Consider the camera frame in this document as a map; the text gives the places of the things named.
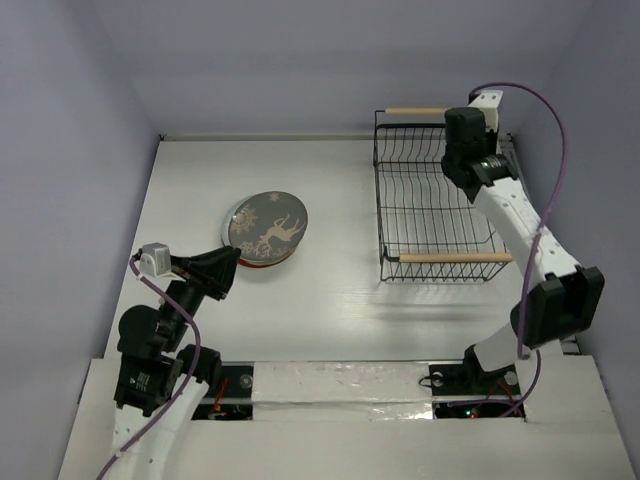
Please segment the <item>red and teal floral plate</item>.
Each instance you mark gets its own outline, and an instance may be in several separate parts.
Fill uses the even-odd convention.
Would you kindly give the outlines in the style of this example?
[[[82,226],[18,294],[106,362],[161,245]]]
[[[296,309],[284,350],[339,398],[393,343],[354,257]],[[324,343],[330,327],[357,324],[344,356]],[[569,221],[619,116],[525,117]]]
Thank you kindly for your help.
[[[276,262],[258,262],[258,263],[252,263],[249,262],[243,258],[240,258],[238,260],[238,265],[245,267],[245,268],[251,268],[251,269],[264,269],[264,268],[269,268],[269,267],[273,267],[275,265],[278,265],[279,261]]]

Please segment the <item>grey reindeer plate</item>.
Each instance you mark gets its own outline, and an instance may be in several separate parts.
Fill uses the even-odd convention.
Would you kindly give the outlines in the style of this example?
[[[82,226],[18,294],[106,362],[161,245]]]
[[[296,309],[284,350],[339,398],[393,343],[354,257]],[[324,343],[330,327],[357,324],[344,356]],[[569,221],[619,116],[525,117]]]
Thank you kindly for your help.
[[[247,261],[273,261],[296,250],[308,226],[305,204],[283,191],[251,195],[231,222],[231,247]]]

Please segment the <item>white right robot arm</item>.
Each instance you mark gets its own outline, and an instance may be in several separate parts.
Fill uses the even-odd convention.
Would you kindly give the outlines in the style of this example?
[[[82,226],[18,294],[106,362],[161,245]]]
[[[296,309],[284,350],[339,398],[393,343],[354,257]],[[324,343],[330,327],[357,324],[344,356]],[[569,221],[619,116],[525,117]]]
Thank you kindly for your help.
[[[603,273],[569,254],[530,203],[516,168],[488,146],[484,113],[447,110],[441,168],[496,229],[523,275],[508,323],[468,347],[462,384],[482,392],[525,353],[589,329],[605,286]]]

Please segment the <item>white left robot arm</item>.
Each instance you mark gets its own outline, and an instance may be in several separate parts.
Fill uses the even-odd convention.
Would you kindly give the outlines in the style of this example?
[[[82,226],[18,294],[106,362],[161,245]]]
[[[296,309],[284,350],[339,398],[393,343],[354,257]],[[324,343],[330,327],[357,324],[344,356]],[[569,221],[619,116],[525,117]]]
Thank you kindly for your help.
[[[223,246],[175,256],[150,243],[129,258],[135,279],[161,303],[135,305],[119,320],[114,428],[98,478],[167,478],[199,403],[224,385],[221,355],[203,345],[194,317],[205,298],[226,298],[240,255]]]

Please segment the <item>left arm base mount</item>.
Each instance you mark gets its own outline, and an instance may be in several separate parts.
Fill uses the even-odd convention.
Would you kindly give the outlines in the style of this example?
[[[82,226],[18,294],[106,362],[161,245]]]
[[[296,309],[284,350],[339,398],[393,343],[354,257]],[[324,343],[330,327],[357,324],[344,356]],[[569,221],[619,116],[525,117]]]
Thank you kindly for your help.
[[[210,390],[197,406],[193,420],[245,421],[253,418],[254,364],[222,364],[220,385]]]

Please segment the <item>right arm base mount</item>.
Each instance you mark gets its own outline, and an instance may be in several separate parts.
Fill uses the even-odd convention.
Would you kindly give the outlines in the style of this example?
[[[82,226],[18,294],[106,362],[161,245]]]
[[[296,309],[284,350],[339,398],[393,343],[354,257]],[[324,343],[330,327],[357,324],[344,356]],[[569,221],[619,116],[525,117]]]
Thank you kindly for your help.
[[[431,392],[433,416],[438,420],[526,418],[514,366],[473,380],[462,364],[436,363],[418,385]]]

